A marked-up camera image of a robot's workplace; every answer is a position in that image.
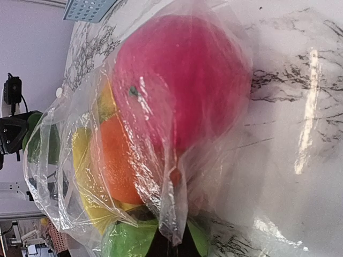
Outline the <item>orange fake orange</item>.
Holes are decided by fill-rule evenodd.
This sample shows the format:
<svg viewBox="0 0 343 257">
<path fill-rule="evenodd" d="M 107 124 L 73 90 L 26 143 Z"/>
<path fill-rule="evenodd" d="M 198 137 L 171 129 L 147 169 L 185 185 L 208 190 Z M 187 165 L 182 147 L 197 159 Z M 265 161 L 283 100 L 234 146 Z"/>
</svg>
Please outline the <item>orange fake orange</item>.
<svg viewBox="0 0 343 257">
<path fill-rule="evenodd" d="M 142 205 L 135 188 L 128 134 L 118 114 L 100 124 L 100 129 L 92 136 L 90 149 L 93 165 L 102 172 L 110 196 L 123 203 Z"/>
</svg>

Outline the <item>green fake cabbage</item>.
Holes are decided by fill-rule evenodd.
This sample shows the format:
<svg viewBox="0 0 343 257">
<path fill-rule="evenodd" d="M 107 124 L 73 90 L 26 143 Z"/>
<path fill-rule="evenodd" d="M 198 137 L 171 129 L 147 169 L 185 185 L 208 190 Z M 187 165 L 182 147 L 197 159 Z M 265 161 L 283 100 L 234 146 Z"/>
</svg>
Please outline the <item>green fake cabbage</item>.
<svg viewBox="0 0 343 257">
<path fill-rule="evenodd" d="M 27 160 L 29 163 L 38 164 L 40 160 L 41 153 L 41 128 L 35 129 L 37 125 L 41 123 L 40 119 L 45 114 L 41 112 L 32 113 L 27 122 L 28 122 L 28 132 L 24 136 L 22 142 L 23 151 L 27 150 Z M 50 132 L 49 136 L 44 136 L 45 139 L 49 139 L 48 143 L 48 164 L 56 165 L 59 160 L 60 152 L 60 139 L 59 133 L 57 130 L 56 124 L 44 124 L 44 131 Z"/>
</svg>

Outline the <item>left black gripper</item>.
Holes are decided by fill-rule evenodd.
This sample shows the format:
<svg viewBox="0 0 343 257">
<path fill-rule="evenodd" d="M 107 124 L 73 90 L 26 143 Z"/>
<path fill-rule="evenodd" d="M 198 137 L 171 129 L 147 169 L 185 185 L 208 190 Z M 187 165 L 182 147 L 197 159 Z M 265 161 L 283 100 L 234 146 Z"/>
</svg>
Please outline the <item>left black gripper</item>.
<svg viewBox="0 0 343 257">
<path fill-rule="evenodd" d="M 41 116 L 42 112 L 30 111 L 1 118 L 1 169 L 5 155 L 16 154 L 17 161 L 20 161 L 23 140 L 35 128 L 34 120 L 38 121 Z"/>
</svg>

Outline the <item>green orange fake mango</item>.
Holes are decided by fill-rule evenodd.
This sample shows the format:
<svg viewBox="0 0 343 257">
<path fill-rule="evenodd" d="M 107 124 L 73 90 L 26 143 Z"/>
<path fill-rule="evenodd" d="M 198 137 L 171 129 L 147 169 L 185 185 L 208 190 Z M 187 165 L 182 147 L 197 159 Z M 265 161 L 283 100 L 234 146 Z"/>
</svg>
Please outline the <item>green orange fake mango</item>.
<svg viewBox="0 0 343 257">
<path fill-rule="evenodd" d="M 110 82 L 105 82 L 97 98 L 100 124 L 111 118 L 116 112 L 116 103 Z"/>
</svg>

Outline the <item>yellow fake banana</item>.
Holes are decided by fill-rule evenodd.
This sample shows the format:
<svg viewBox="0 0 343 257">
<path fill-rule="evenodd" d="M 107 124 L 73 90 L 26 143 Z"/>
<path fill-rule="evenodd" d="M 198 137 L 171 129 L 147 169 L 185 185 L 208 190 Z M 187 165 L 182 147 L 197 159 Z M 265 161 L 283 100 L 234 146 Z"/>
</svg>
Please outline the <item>yellow fake banana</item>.
<svg viewBox="0 0 343 257">
<path fill-rule="evenodd" d="M 90 223 L 101 235 L 113 222 L 120 221 L 137 226 L 138 220 L 128 214 L 128 211 L 137 206 L 113 199 L 101 174 L 95 170 L 91 158 L 91 138 L 92 131 L 80 127 L 73 133 L 71 139 L 75 180 Z"/>
</svg>

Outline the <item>clear zip top bag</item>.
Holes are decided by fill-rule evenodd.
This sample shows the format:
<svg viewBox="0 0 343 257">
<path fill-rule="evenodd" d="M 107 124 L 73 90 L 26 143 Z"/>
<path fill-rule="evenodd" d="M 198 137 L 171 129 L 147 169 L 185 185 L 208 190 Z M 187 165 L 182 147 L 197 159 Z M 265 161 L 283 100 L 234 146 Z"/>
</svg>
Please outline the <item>clear zip top bag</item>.
<svg viewBox="0 0 343 257">
<path fill-rule="evenodd" d="M 146 1 L 119 45 L 32 122 L 37 207 L 94 256 L 301 256 L 218 218 L 243 159 L 249 38 L 226 1 Z"/>
</svg>

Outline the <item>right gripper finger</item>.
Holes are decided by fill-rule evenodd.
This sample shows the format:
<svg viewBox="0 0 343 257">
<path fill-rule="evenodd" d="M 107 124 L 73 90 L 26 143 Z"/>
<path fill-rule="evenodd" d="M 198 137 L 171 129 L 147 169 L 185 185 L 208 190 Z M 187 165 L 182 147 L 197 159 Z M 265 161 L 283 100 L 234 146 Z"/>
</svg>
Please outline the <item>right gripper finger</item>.
<svg viewBox="0 0 343 257">
<path fill-rule="evenodd" d="M 156 230 L 146 257 L 196 257 L 198 250 L 188 227 L 184 230 L 183 240 L 174 246 L 159 230 Z"/>
</svg>

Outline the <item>red fake apple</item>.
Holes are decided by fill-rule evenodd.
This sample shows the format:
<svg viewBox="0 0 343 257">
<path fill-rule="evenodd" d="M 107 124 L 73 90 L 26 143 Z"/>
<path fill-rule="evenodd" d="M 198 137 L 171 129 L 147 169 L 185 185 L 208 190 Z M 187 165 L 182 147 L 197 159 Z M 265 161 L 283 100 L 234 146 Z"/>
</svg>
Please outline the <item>red fake apple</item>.
<svg viewBox="0 0 343 257">
<path fill-rule="evenodd" d="M 156 150 L 185 151 L 222 134 L 250 93 L 251 64 L 216 25 L 165 15 L 123 43 L 113 71 L 122 116 Z"/>
</svg>

